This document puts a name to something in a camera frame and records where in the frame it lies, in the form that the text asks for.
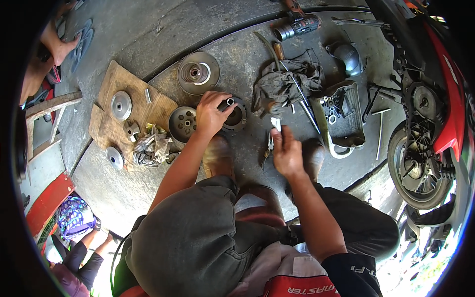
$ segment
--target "hand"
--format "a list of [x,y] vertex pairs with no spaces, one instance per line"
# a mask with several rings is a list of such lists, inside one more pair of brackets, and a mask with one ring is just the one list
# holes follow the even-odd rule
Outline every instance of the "hand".
[[208,91],[196,107],[196,132],[210,139],[223,127],[228,116],[233,112],[237,103],[226,108],[224,112],[217,109],[218,105],[232,95],[224,92]]
[[305,174],[302,158],[302,143],[294,138],[289,126],[282,125],[282,133],[272,128],[274,139],[274,166],[286,179]]

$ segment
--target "gray shorts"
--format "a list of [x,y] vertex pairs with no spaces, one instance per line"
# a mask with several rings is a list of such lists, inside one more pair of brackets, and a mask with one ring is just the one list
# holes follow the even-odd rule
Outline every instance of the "gray shorts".
[[[315,187],[349,252],[375,258],[394,253],[399,229],[390,216],[342,191]],[[263,248],[278,240],[289,244],[287,227],[235,221],[238,190],[229,177],[214,176],[166,198],[143,219],[125,261],[147,294],[225,296]],[[294,234],[303,241],[299,226]]]

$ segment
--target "cordless drill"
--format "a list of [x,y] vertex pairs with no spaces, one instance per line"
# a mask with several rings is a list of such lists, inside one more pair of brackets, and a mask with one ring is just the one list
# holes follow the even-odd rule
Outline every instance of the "cordless drill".
[[322,24],[320,18],[313,14],[305,14],[297,1],[285,0],[285,4],[290,9],[288,12],[290,24],[274,29],[274,34],[278,40],[284,41],[295,35],[303,35],[320,28]]

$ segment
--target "tire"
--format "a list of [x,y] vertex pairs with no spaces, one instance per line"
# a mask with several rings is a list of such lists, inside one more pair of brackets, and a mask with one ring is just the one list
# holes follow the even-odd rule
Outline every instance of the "tire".
[[440,203],[442,203],[447,197],[450,189],[452,188],[453,181],[450,179],[441,178],[435,186],[435,189],[428,194],[417,194],[413,191],[407,190],[400,181],[399,168],[396,168],[395,154],[398,149],[398,144],[401,140],[407,138],[404,127],[406,121],[400,123],[396,129],[394,129],[388,145],[388,168],[391,179],[394,182],[396,190],[401,195],[402,199],[410,206],[418,210],[430,210]]

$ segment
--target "rear wheel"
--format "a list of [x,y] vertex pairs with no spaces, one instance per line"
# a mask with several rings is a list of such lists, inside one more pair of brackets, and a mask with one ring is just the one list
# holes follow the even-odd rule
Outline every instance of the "rear wheel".
[[410,191],[402,184],[402,178],[399,173],[400,164],[404,154],[407,134],[404,129],[406,122],[399,124],[391,135],[388,146],[388,167],[391,178],[396,190],[398,190],[402,199],[410,206],[418,210],[430,210],[445,200],[447,194],[452,188],[453,181],[446,178],[436,179],[430,173],[424,178],[416,192]]

